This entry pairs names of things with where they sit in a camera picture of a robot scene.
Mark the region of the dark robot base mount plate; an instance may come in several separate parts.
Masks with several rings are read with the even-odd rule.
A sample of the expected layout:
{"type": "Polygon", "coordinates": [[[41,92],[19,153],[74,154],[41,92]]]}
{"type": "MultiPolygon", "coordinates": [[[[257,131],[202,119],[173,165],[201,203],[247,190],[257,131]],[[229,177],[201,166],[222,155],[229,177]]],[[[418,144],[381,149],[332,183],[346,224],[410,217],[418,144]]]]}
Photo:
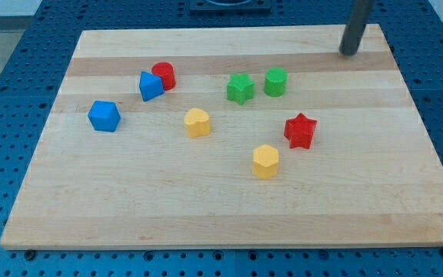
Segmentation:
{"type": "Polygon", "coordinates": [[[191,0],[191,14],[206,12],[270,12],[272,0],[191,0]]]}

